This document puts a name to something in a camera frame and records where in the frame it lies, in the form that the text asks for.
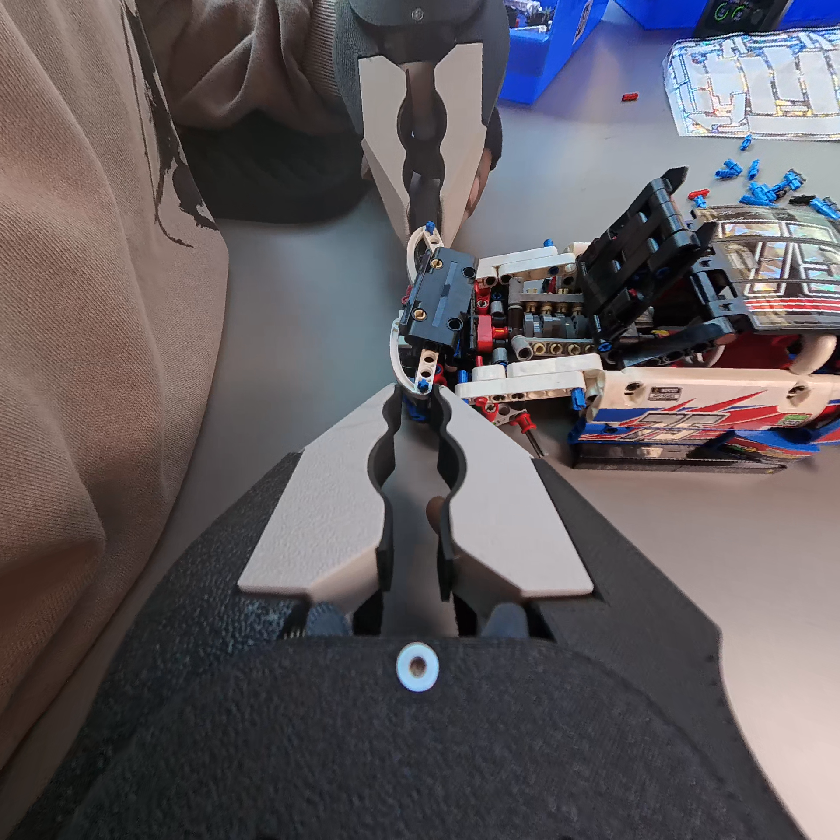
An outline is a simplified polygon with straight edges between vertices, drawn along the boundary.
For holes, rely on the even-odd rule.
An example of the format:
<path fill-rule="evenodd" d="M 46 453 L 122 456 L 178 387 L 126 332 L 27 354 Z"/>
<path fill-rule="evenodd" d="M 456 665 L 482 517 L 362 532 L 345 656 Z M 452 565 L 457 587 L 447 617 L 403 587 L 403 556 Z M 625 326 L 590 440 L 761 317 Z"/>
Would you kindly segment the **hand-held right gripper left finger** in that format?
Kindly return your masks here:
<path fill-rule="evenodd" d="M 382 630 L 391 589 L 395 467 L 402 391 L 388 385 L 305 447 L 238 579 L 252 595 L 329 602 L 355 632 Z"/>

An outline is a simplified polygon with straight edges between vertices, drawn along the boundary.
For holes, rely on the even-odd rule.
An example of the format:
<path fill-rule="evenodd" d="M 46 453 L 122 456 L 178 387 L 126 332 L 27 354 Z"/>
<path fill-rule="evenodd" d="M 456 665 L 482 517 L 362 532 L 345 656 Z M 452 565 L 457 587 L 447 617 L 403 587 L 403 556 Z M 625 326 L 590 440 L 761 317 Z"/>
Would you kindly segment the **blue plastic bin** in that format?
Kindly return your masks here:
<path fill-rule="evenodd" d="M 644 29 L 691 29 L 707 1 L 617 1 Z M 793 1 L 777 30 L 836 26 L 838 1 Z"/>
<path fill-rule="evenodd" d="M 600 23 L 607 1 L 506 1 L 510 27 L 500 98 L 533 104 Z"/>

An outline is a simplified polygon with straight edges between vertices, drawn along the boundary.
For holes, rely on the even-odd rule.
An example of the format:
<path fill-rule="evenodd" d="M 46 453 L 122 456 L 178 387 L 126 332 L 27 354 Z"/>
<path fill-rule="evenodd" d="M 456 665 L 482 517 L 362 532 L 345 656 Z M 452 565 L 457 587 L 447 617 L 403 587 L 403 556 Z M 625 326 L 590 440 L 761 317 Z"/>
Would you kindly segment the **person's left forearm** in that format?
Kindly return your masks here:
<path fill-rule="evenodd" d="M 139 1 L 174 123 L 223 130 L 252 112 L 304 133 L 350 128 L 334 77 L 332 1 Z"/>

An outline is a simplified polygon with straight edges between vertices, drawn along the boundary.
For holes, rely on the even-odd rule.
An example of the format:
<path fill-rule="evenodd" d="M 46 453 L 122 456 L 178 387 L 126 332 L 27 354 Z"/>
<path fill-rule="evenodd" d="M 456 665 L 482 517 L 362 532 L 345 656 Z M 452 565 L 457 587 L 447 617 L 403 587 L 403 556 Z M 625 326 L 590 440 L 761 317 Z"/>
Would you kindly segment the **black wrist rest pad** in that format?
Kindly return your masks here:
<path fill-rule="evenodd" d="M 180 128 L 187 163 L 215 218 L 270 224 L 328 221 L 355 207 L 371 182 L 352 133 L 311 135 L 263 112 L 226 129 Z"/>

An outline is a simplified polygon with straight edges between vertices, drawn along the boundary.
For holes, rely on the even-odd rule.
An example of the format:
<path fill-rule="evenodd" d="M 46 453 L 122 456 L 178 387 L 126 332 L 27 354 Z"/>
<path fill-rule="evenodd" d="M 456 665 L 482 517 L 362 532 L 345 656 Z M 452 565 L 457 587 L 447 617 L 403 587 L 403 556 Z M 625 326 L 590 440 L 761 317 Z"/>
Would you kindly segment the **person's left hand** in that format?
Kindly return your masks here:
<path fill-rule="evenodd" d="M 479 160 L 476 176 L 469 192 L 462 222 L 464 223 L 476 210 L 478 202 L 487 186 L 489 174 L 496 168 L 502 151 L 502 127 L 498 108 L 493 108 L 486 130 L 485 148 Z"/>

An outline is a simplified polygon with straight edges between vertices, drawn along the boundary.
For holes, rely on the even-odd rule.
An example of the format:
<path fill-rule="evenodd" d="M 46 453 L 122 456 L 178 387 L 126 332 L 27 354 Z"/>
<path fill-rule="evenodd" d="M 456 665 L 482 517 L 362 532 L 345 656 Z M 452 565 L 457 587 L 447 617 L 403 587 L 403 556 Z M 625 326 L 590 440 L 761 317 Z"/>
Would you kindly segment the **black white brick bumper assembly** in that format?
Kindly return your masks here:
<path fill-rule="evenodd" d="M 468 348 L 477 257 L 444 246 L 432 222 L 416 228 L 406 247 L 409 288 L 392 324 L 392 370 L 406 396 L 431 396 L 439 365 Z"/>

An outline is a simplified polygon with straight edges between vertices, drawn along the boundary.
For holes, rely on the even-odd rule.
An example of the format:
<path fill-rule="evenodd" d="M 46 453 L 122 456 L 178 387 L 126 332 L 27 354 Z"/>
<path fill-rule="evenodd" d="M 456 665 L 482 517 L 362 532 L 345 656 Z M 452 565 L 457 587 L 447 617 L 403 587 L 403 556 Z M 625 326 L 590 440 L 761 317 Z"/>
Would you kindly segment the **toy brick race car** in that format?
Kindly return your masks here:
<path fill-rule="evenodd" d="M 537 455 L 530 414 L 568 399 L 569 445 L 711 445 L 789 466 L 838 446 L 839 226 L 809 207 L 673 200 L 645 186 L 590 243 L 484 257 L 456 392 Z"/>

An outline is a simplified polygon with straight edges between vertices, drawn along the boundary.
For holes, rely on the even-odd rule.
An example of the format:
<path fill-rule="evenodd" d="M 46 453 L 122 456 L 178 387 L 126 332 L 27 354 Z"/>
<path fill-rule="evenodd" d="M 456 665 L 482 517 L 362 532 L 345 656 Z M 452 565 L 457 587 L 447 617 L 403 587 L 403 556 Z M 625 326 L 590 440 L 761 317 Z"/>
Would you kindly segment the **pile of blue connector pins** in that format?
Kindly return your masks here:
<path fill-rule="evenodd" d="M 760 160 L 755 159 L 744 169 L 733 159 L 726 159 L 716 170 L 715 177 L 726 181 L 744 176 L 746 179 L 745 193 L 739 198 L 739 203 L 752 207 L 776 208 L 783 199 L 787 199 L 788 207 L 809 207 L 818 214 L 833 221 L 839 220 L 839 206 L 829 196 L 819 197 L 805 194 L 805 176 L 794 168 L 790 168 L 777 183 L 760 183 Z"/>

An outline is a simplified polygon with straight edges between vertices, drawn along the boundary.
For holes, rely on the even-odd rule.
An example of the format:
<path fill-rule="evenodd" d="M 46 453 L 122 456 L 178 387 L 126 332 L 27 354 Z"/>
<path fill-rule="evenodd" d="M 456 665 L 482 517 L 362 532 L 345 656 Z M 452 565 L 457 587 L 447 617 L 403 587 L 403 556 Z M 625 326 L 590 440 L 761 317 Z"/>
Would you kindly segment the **person's beige sweatshirt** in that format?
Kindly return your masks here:
<path fill-rule="evenodd" d="M 228 254 L 134 2 L 2 2 L 2 764 L 147 564 Z"/>

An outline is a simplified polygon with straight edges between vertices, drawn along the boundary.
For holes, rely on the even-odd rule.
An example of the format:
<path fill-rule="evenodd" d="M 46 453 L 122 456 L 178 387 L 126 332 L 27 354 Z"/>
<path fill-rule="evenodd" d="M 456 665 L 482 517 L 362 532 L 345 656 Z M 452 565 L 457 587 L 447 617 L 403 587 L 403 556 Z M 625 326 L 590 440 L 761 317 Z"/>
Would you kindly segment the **holographic sticker sheet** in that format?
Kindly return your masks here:
<path fill-rule="evenodd" d="M 838 27 L 681 40 L 664 72 L 679 136 L 839 139 Z"/>

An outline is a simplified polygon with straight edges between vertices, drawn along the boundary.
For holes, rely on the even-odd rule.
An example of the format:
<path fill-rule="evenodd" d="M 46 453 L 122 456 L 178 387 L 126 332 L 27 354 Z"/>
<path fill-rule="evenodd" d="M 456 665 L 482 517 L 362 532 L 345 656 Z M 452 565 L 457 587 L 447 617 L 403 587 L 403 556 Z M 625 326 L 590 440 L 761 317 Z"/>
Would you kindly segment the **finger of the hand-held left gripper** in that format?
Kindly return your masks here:
<path fill-rule="evenodd" d="M 485 146 L 482 122 L 481 43 L 456 45 L 433 72 L 436 136 L 430 175 L 437 192 L 437 228 L 453 242 L 460 226 Z"/>
<path fill-rule="evenodd" d="M 359 72 L 364 156 L 395 234 L 405 245 L 410 236 L 412 176 L 400 128 L 408 96 L 407 74 L 384 56 L 361 58 Z"/>

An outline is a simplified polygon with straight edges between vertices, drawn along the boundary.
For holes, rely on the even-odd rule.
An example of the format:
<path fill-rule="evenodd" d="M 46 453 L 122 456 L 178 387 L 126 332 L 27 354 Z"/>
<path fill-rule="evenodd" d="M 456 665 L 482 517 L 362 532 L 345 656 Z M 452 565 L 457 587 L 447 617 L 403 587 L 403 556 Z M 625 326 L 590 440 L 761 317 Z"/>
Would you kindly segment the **grey desk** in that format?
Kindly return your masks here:
<path fill-rule="evenodd" d="M 651 101 L 630 123 L 509 108 L 505 157 L 458 242 L 524 247 L 582 234 L 606 206 L 553 205 L 556 185 L 586 191 L 580 154 L 624 200 L 624 166 L 711 163 L 667 140 Z M 88 713 L 94 689 L 152 589 L 188 546 L 286 453 L 309 443 L 388 378 L 382 352 L 400 249 L 379 198 L 321 224 L 217 222 L 229 257 L 226 322 L 203 430 L 181 495 L 136 591 L 10 769 L 2 834 L 42 792 Z M 838 453 L 776 476 L 559 472 L 722 630 L 723 671 L 749 746 L 810 838 L 838 838 Z"/>

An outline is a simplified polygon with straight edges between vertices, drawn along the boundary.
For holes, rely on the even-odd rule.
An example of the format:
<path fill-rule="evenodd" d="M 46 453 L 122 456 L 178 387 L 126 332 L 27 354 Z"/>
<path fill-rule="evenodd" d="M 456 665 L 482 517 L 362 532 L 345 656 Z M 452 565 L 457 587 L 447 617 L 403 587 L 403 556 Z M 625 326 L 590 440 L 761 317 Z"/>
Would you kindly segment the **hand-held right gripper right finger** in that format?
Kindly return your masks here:
<path fill-rule="evenodd" d="M 595 585 L 533 458 L 447 387 L 434 388 L 439 516 L 437 577 L 460 634 L 477 634 L 501 603 L 588 597 Z"/>

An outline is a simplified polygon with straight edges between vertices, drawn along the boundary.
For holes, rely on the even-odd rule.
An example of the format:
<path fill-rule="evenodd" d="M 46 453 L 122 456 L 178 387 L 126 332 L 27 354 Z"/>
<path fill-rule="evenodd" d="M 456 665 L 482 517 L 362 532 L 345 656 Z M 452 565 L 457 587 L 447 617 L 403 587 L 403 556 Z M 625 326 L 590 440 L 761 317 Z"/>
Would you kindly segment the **small black screen device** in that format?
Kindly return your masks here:
<path fill-rule="evenodd" d="M 792 1 L 708 1 L 692 33 L 695 39 L 772 32 Z"/>

